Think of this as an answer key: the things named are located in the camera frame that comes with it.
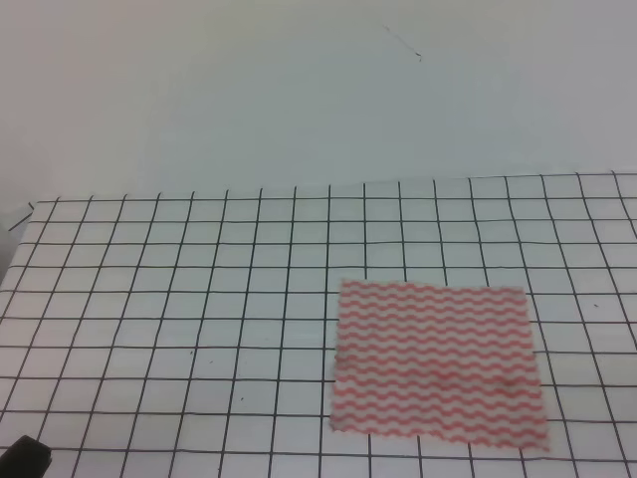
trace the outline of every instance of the grid paper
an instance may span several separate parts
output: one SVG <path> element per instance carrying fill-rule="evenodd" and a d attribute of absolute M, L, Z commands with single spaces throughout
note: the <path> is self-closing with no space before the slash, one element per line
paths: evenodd
<path fill-rule="evenodd" d="M 637 477 L 637 175 L 40 202 L 0 292 L 0 448 L 47 478 Z M 342 278 L 528 293 L 551 452 L 330 431 Z"/>

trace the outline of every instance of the fabric swatch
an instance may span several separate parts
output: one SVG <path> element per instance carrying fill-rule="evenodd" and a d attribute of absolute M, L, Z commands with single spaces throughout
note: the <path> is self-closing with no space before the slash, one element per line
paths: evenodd
<path fill-rule="evenodd" d="M 548 449 L 522 288 L 343 281 L 331 427 Z"/>

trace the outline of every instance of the white wall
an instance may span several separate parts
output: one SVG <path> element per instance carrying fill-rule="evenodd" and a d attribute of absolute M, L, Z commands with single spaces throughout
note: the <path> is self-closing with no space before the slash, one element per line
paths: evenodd
<path fill-rule="evenodd" d="M 634 0 L 2 0 L 0 210 L 631 168 L 635 18 Z"/>

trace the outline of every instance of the wavy stripe pattern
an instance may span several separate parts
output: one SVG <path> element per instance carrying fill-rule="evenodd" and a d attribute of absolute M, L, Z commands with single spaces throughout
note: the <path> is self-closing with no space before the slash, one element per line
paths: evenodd
<path fill-rule="evenodd" d="M 343 281 L 333 429 L 547 449 L 520 288 Z"/>

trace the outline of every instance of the black object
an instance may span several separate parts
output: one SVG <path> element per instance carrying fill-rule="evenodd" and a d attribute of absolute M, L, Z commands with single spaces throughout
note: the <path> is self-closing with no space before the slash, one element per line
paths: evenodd
<path fill-rule="evenodd" d="M 24 435 L 0 456 L 0 478 L 42 478 L 51 464 L 51 448 Z"/>

